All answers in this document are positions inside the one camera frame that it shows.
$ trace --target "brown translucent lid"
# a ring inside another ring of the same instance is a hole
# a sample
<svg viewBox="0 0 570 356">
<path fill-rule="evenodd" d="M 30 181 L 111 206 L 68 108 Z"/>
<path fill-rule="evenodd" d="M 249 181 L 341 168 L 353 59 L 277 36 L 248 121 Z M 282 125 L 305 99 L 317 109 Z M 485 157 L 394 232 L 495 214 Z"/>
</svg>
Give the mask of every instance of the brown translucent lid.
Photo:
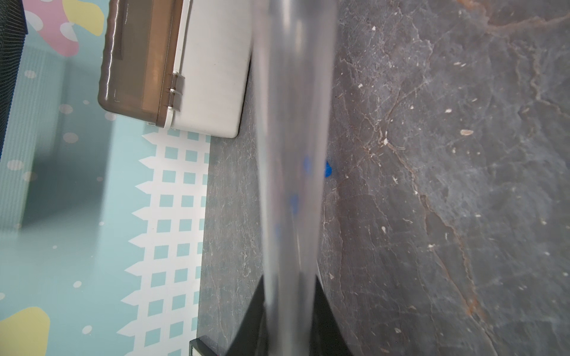
<svg viewBox="0 0 570 356">
<path fill-rule="evenodd" d="M 99 80 L 107 111 L 163 127 L 182 0 L 111 0 Z"/>
</svg>

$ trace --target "blue mark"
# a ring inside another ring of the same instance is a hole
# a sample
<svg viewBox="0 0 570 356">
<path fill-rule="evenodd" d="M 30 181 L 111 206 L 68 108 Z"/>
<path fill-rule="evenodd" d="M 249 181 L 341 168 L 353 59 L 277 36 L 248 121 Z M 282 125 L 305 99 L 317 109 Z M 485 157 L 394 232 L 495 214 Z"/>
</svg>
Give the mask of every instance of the blue mark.
<svg viewBox="0 0 570 356">
<path fill-rule="evenodd" d="M 280 242 L 281 238 L 282 238 L 281 225 L 279 225 L 279 224 L 275 225 L 274 234 L 275 234 L 276 240 Z"/>
<path fill-rule="evenodd" d="M 291 196 L 291 198 L 289 199 L 289 205 L 291 206 L 291 211 L 293 212 L 293 215 L 297 215 L 297 213 L 299 212 L 299 195 L 298 194 Z"/>
<path fill-rule="evenodd" d="M 305 174 L 311 175 L 312 164 L 311 164 L 311 159 L 309 158 L 309 156 L 305 156 L 305 159 L 303 160 L 303 170 L 305 171 Z"/>
<path fill-rule="evenodd" d="M 324 176 L 325 176 L 325 178 L 328 178 L 331 176 L 331 174 L 332 174 L 332 167 L 328 164 L 328 161 L 327 161 L 327 165 L 324 168 Z"/>
</svg>

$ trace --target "white lattice pattern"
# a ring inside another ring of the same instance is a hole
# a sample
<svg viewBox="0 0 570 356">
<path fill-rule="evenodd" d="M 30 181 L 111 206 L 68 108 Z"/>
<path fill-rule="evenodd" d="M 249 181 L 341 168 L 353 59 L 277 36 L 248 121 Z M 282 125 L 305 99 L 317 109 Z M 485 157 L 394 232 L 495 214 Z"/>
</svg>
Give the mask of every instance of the white lattice pattern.
<svg viewBox="0 0 570 356">
<path fill-rule="evenodd" d="M 143 137 L 156 145 L 155 157 L 140 160 L 153 179 L 137 186 L 150 206 L 133 214 L 148 227 L 130 242 L 144 248 L 144 259 L 126 269 L 141 276 L 141 288 L 123 299 L 139 308 L 118 333 L 135 337 L 127 355 L 188 355 L 198 317 L 209 137 L 164 129 Z"/>
</svg>

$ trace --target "pink shape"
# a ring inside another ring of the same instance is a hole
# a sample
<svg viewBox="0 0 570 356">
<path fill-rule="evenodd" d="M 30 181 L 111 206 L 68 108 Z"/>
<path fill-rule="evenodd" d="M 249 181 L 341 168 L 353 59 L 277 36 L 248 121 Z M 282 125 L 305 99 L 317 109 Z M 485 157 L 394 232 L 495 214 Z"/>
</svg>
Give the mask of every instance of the pink shape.
<svg viewBox="0 0 570 356">
<path fill-rule="evenodd" d="M 43 28 L 38 33 L 51 48 L 66 57 L 75 56 L 79 52 L 79 43 L 66 38 L 60 30 L 62 24 L 69 22 L 62 0 L 23 0 L 23 3 L 26 11 L 42 19 Z"/>
</svg>

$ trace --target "light blue wall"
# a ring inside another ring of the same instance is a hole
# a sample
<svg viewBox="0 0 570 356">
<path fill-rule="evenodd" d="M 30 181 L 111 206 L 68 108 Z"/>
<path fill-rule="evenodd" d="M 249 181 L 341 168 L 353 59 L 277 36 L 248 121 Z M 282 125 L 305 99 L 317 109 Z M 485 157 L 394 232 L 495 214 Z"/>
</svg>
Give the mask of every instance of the light blue wall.
<svg viewBox="0 0 570 356">
<path fill-rule="evenodd" d="M 106 16 L 108 2 L 95 2 Z M 155 153 L 141 135 L 153 128 L 105 118 L 96 98 L 104 36 L 74 29 L 80 49 L 69 58 L 32 28 L 26 39 L 0 161 L 0 320 L 37 306 L 51 321 L 46 355 L 124 355 L 133 339 L 117 331 L 137 307 L 121 299 L 140 287 L 124 270 L 143 259 L 128 240 L 146 232 L 132 212 L 149 205 L 135 186 L 152 180 L 138 160 Z M 10 170 L 10 160 L 24 167 Z M 37 179 L 24 180 L 27 171 Z"/>
</svg>

